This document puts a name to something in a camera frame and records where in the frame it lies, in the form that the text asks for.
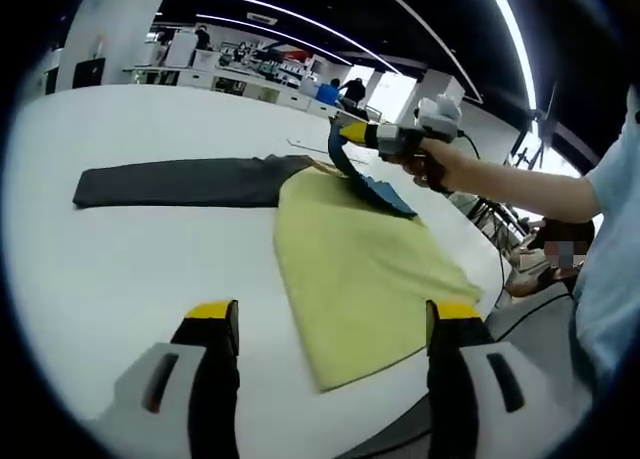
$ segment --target led light strip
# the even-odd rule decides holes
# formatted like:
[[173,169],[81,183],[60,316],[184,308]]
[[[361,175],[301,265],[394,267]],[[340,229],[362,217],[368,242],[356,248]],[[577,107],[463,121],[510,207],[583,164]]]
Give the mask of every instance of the led light strip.
[[299,42],[300,44],[304,44],[305,46],[312,47],[312,48],[317,49],[318,51],[322,52],[323,54],[327,54],[328,56],[335,57],[339,61],[342,61],[342,62],[344,62],[345,64],[347,64],[349,66],[353,66],[352,63],[342,59],[340,56],[336,56],[332,52],[325,51],[321,47],[314,46],[313,44],[310,44],[307,41],[303,41],[302,39],[298,39],[297,37],[289,36],[287,34],[284,34],[283,32],[280,32],[280,31],[275,31],[273,29],[269,29],[269,28],[262,27],[262,26],[256,26],[255,24],[251,24],[249,22],[236,21],[235,19],[229,19],[227,17],[208,16],[206,14],[196,14],[196,17],[200,17],[202,19],[214,19],[216,21],[233,22],[234,24],[242,24],[243,26],[255,27],[256,29],[260,29],[261,31],[267,31],[267,32],[270,32],[271,34],[276,34],[278,36],[286,37],[287,39],[291,39],[292,41],[296,41],[296,42]]
[[[516,18],[513,15],[513,11],[511,10],[511,6],[509,6],[509,2],[507,0],[495,0],[500,12],[502,13],[502,17],[504,21],[507,23],[507,28],[509,29],[509,34],[511,34],[511,39],[513,40],[513,45],[516,48],[516,53],[518,54],[518,61],[520,62],[520,69],[522,71],[522,77],[524,78],[524,87],[527,90],[527,99],[529,101],[529,109],[535,111],[538,109],[538,102],[536,99],[536,88],[533,83],[533,72],[531,71],[531,64],[529,63],[529,56],[527,56],[527,49],[524,47],[524,40],[522,39],[522,34],[520,33],[520,28],[518,28],[518,23],[516,22]],[[531,132],[536,137],[538,135],[538,123],[533,121],[531,123]]]
[[433,39],[440,45],[440,47],[444,50],[444,52],[449,56],[449,58],[451,58],[451,60],[453,61],[453,63],[457,66],[458,70],[460,71],[460,73],[464,76],[464,78],[467,80],[467,82],[469,83],[469,85],[471,86],[471,89],[473,90],[473,93],[476,95],[477,101],[474,98],[469,98],[469,99],[473,99],[476,102],[479,102],[480,104],[483,103],[482,100],[482,96],[480,95],[480,92],[478,91],[478,89],[476,88],[475,84],[471,81],[471,78],[469,77],[469,75],[467,74],[467,71],[465,71],[462,68],[462,64],[460,64],[460,61],[458,61],[458,58],[455,56],[455,54],[451,51],[451,49],[449,49],[447,47],[447,45],[444,43],[444,41],[440,38],[440,36],[438,36],[438,34],[436,33],[436,31],[434,31],[433,29],[431,29],[431,26],[429,26],[429,24],[427,24],[427,22],[420,16],[420,14],[418,14],[416,11],[414,11],[411,6],[409,6],[409,4],[407,4],[406,2],[404,2],[403,0],[394,0],[398,3],[398,5],[400,5],[405,11],[407,11],[416,21],[418,21],[420,23],[420,25],[422,27],[424,27],[427,32],[429,34],[431,34],[431,37],[433,37]]
[[369,49],[367,49],[366,47],[364,47],[362,44],[357,43],[353,39],[345,36],[344,34],[339,33],[338,31],[335,31],[335,30],[331,29],[329,26],[325,26],[324,24],[319,23],[318,21],[314,21],[313,19],[310,19],[310,18],[308,18],[306,16],[303,16],[302,14],[297,14],[297,13],[295,13],[293,11],[288,10],[288,9],[284,9],[283,7],[278,7],[278,6],[275,6],[273,4],[269,4],[268,2],[262,2],[262,1],[258,1],[258,0],[238,0],[238,1],[249,2],[251,4],[256,4],[258,6],[267,7],[269,9],[273,9],[273,10],[282,12],[284,14],[289,14],[290,16],[296,17],[296,18],[301,19],[303,21],[306,21],[306,22],[308,22],[310,24],[313,24],[314,26],[317,26],[317,27],[319,27],[321,29],[324,29],[327,32],[332,33],[334,36],[338,36],[339,38],[344,39],[345,41],[349,42],[350,44],[353,44],[357,48],[359,48],[359,49],[363,50],[364,52],[366,52],[367,54],[369,54],[374,59],[377,59],[378,61],[380,61],[382,64],[387,66],[393,72],[395,72],[397,74],[402,74],[397,68],[395,68],[394,66],[389,64],[387,61],[382,59],[380,56],[378,56],[374,52],[372,52]]

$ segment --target wire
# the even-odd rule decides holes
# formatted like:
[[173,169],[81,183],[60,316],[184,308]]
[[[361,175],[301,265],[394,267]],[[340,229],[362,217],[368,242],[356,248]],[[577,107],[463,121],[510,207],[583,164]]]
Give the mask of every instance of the wire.
[[573,298],[573,296],[571,294],[569,294],[568,292],[565,292],[564,294],[560,294],[559,296],[555,296],[552,297],[551,299],[549,299],[546,302],[543,302],[542,304],[540,304],[539,306],[534,307],[533,309],[531,309],[529,312],[527,312],[524,316],[522,316],[520,319],[518,319],[515,324],[513,324],[509,329],[507,329],[498,339],[496,339],[496,342],[500,342],[502,341],[505,337],[507,337],[509,334],[511,334],[513,332],[513,330],[518,327],[520,324],[522,324],[522,322],[529,317],[530,315],[532,315],[534,312],[539,311],[540,309],[542,309],[545,306],[548,306],[549,304],[551,304],[552,302],[557,301],[558,299],[561,299],[563,297],[570,297]]
[[496,297],[496,300],[494,301],[493,304],[496,309],[500,309],[500,306],[498,305],[498,303],[500,301],[500,298],[502,297],[502,292],[506,287],[505,277],[504,277],[504,263],[502,262],[503,257],[502,257],[502,250],[500,249],[500,235],[498,234],[497,218],[496,218],[495,211],[493,211],[492,207],[491,207],[491,215],[493,216],[494,238],[496,242],[496,249],[498,249],[498,261],[500,261],[500,273],[502,276],[502,280],[501,280],[502,288],[500,289],[500,292],[498,293],[498,297]]
[[[292,142],[290,139],[287,139],[287,142],[289,143],[289,145],[291,145],[293,147],[299,147],[300,149],[304,149],[306,151],[320,152],[321,154],[324,154],[325,156],[329,155],[329,153],[327,151],[323,151],[322,149],[315,149],[313,147],[305,146],[305,145],[300,144],[300,143],[295,143],[295,142]],[[364,165],[368,165],[369,164],[368,162],[361,161],[360,159],[349,158],[349,160],[351,162],[358,162],[358,163],[364,164]]]
[[480,160],[480,153],[478,152],[478,148],[476,147],[473,140],[467,135],[467,133],[464,131],[459,131],[458,137],[464,137],[465,139],[467,139],[467,141],[469,141],[469,144],[471,144],[471,147],[473,147],[473,152],[476,153],[476,157],[478,158],[478,160]]
[[462,203],[462,204],[457,204],[454,201],[451,201],[453,203],[454,206],[456,206],[458,209],[463,209],[471,204],[473,204],[474,202],[477,202],[480,198],[478,196],[474,196],[472,199],[469,199],[468,201]]

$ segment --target blue fabric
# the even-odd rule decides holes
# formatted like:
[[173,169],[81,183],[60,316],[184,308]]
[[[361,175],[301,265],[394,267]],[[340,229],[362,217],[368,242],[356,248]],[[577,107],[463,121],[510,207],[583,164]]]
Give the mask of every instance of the blue fabric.
[[604,215],[587,254],[575,295],[576,333],[606,387],[631,344],[640,318],[640,110],[628,96],[619,139],[587,178]]
[[325,104],[329,104],[333,106],[338,100],[338,89],[333,87],[330,84],[322,84],[318,88],[318,92],[316,94],[316,100],[320,102],[324,102]]
[[388,182],[375,181],[356,171],[342,146],[346,139],[340,136],[340,126],[332,125],[329,134],[329,157],[335,166],[347,176],[353,192],[370,206],[400,216],[413,217],[417,214],[404,202]]

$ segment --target white table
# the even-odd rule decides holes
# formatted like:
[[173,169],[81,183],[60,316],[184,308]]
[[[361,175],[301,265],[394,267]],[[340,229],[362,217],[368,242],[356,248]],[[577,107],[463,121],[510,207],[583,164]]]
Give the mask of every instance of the white table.
[[[71,202],[88,168],[303,154],[287,139],[326,147],[328,130],[327,121],[292,109],[162,86],[66,91],[20,111],[3,191],[8,279],[35,356],[78,418],[99,415],[116,378],[152,344],[168,341],[191,307],[228,297],[240,303],[243,459],[333,457],[425,393],[423,352],[335,391],[315,390],[273,252],[275,209],[78,211]],[[485,290],[486,315],[501,289],[496,249],[448,200],[415,187],[399,168],[377,158],[360,167],[390,180],[420,213]]]

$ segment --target yellow towel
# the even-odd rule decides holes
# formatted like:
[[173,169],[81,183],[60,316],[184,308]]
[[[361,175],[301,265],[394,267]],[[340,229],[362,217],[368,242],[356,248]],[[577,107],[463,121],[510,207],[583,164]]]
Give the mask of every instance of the yellow towel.
[[312,168],[280,190],[275,246],[322,391],[423,348],[427,299],[471,306],[481,295],[418,218],[378,212]]

